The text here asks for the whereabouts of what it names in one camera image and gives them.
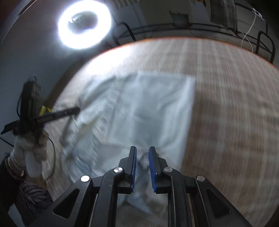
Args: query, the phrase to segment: wall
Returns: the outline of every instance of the wall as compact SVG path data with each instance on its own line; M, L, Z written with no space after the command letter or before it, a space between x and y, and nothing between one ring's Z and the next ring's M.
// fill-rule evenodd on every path
M24 82L33 74L42 86L41 95L46 97L74 62L102 51L98 45L79 51L62 44L57 22L71 3L67 0L36 1L16 21L0 46L0 130L18 119L17 100ZM13 143L11 133L1 136Z
M235 2L241 3L243 5L246 5L251 8L251 6L245 1L245 0L236 0ZM121 17L118 17L119 21L124 21L129 24L131 28L135 28L135 23L131 24L131 21L133 21L133 17L130 17L129 12L133 12L133 10L137 11L137 13L140 15L140 17L137 19L138 21L141 21L143 25L151 25L151 24L157 24L157 23L172 23L171 16L169 15L168 11L171 10L172 12L180 12L180 13L188 13L189 14L189 21L192 23L205 23L205 24L213 24L210 22L210 0L206 0L207 7L205 8L201 2L198 2L197 0L188 0L188 1L181 1L181 0L149 0L149 1L141 1L139 3L134 4L133 6L127 6L125 8L121 8L118 10L114 10L112 5L112 12L113 14ZM237 18L238 18L238 28L243 32L246 33L248 29L250 28L255 14L243 9L239 6L236 6L237 9ZM217 29L219 31L228 32L224 29ZM260 19L258 16L256 17L255 24L249 33L249 35L252 35L254 37L257 37L258 32L262 30L266 30L265 21ZM124 28L118 30L118 34L121 34L122 31L125 31ZM192 33L188 30L183 31L171 31L171 32L153 32L153 33L145 33L144 35L137 35L136 39L142 39L142 38L150 38L150 37L161 37L161 36L198 36L198 37L204 37L209 39L216 39L221 40L229 43L233 43L235 45L240 46L241 39L233 38L227 35L213 33L213 32L203 32L203 31L196 31L192 30ZM273 39L275 42L275 46L277 49L277 54L275 56L274 65L279 67L279 41L272 31L272 28L269 26L268 29L268 35ZM267 47L272 50L272 45L269 39L267 39L265 36L261 37L261 40L267 45ZM130 42L131 38L123 39L121 43ZM248 50L251 50L251 46L247 41L244 41L243 48L246 48ZM270 60L271 54L260 49L259 55L263 58Z

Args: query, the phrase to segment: sleeve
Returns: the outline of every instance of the sleeve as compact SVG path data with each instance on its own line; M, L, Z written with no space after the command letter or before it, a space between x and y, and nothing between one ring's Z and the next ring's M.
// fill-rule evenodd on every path
M0 201L6 212L15 202L19 186L23 182L23 178L14 174L9 167L8 157L7 154L0 165Z

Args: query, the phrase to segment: floor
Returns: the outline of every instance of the floor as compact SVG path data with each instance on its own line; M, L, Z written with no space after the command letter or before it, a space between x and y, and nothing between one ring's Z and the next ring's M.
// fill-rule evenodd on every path
M9 23L14 20L15 16L23 9L23 7L30 0L24 0L12 12L9 21L0 28L0 40L5 35L5 31L9 27ZM23 83L28 80L32 74L36 74L39 84L42 86L42 95L47 97L52 91L55 84L60 78L71 78L73 72L76 71L78 66L82 65L87 59L90 59L97 54L106 50L102 45L96 45L93 48L85 50L74 50L63 45L57 33L57 21L61 12L67 8L73 0L48 0L36 1L14 24L3 43L0 44L0 106L2 111L0 113L0 126L4 126L16 120L16 103L20 96ZM159 5L162 11L167 10L170 1L145 1L147 5L143 7L142 3L137 3L133 6L127 6L121 9L114 9L110 1L106 0L109 4L111 12L114 14L117 21L125 21L130 27L139 27L156 23L159 19L165 23L169 19L160 17L159 15L147 16L143 9L156 9ZM245 0L236 0L241 4L249 6ZM201 2L196 0L189 0L188 7L193 11L190 22L196 23L210 23L210 16L207 9L204 8ZM180 10L179 7L172 6L172 10ZM267 9L264 9L265 15L268 17ZM248 31L251 26L254 14L247 12L242 8L237 7L238 27L244 33ZM259 17L256 18L255 25L253 26L250 34L257 36L259 30L265 30L265 22ZM269 28L269 35L275 42L276 56L274 65L279 68L279 40L276 34ZM222 40L236 45L240 45L241 40L235 40L223 35L210 32L199 32L188 30L184 32L173 33L148 33L144 32L142 35L137 36L137 40L150 37L161 36L198 36L210 39ZM130 42L130 40L120 40L120 43ZM244 42L244 48L250 49L250 44ZM270 55L262 53L264 57L268 58ZM1 135L10 143L13 143L14 136L11 133ZM11 147L0 140L0 160L4 157L5 152L10 152ZM23 226L19 214L15 207L11 208L10 216L14 219L18 226Z

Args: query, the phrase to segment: cable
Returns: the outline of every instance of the cable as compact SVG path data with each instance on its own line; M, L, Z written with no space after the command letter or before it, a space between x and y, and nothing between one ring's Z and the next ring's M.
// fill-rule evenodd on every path
M241 48L242 48L242 44L243 44L244 39L246 38L246 36L249 34L249 32L251 31L252 27L254 26L254 23L255 23L255 20L256 20L256 17L257 17L257 14L256 14L255 11L254 11L254 13L255 13L254 21L253 21L251 27L249 28L248 32L244 35L244 37L243 37L243 39L242 39L242 41L241 41L241 46L240 46Z
M239 30L239 29L238 29ZM240 30L239 30L240 31ZM242 31L240 31L242 34L243 34L243 32ZM244 34L243 34L244 35ZM245 36L245 35L244 35ZM246 39L248 40L248 42L250 43L250 41L249 41L249 39L246 37ZM252 48L252 53L253 53L253 47L252 47L252 44L250 43L250 45L251 45L251 48Z
M193 35L194 37L197 37L196 35L193 34L193 32L192 32L190 29L188 29L188 30L192 33L192 35Z
M132 9L133 9L133 11L134 11L134 13L135 13L135 15L136 15L136 17L138 19L139 25L142 27L143 38L146 39L146 33L145 33L145 30L143 29L143 25L141 23L141 20L140 20L140 17L138 15L138 12L136 11L134 4L131 4L131 5L132 5Z
M30 77L28 78L28 81L30 81L33 77L34 77L35 81L37 81L37 76L36 76L36 74L32 74L32 76L30 76Z
M56 151L55 151L55 146L54 146L54 143L53 141L49 138L50 142L52 143L53 145L53 153L54 153L54 160L53 160L53 168L52 168L52 171L51 171L51 174L45 179L46 181L49 180L53 174L54 174L54 171L55 171L55 163L56 163Z
M3 138L0 137L0 140L4 141L5 143L7 143L8 145L14 147L14 145L12 145L11 143L9 143L8 141L4 140Z
M21 94L20 94L20 96L19 96L19 98L18 98L18 103L17 103L17 105L16 105L16 113L17 113L17 115L18 115L19 118L20 118L20 114L19 114L19 112L18 112L18 106L19 106L19 101L20 101L20 99L21 99Z

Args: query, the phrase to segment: white glove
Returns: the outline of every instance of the white glove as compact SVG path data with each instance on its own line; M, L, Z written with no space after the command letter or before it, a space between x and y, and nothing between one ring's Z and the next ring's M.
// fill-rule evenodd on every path
M23 136L17 136L14 143L14 149L10 154L12 166L16 172L26 170L26 157L35 157L34 160L41 163L47 159L47 139L49 135L43 130L40 138L36 141L32 132Z

